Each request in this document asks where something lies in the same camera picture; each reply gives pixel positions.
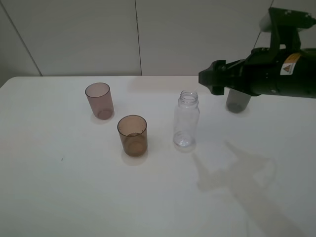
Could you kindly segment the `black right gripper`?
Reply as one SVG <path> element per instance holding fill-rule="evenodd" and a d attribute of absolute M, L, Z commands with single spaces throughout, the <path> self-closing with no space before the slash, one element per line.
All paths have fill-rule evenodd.
<path fill-rule="evenodd" d="M 245 78 L 229 73 L 239 72 L 244 64 L 245 59 L 230 63 L 216 60 L 207 70 L 199 72 L 198 82 L 213 95 L 224 95 L 224 89 L 228 87 L 252 96 L 316 97 L 315 49 L 307 48 L 298 52 L 282 49 L 269 64 L 245 66 Z"/>

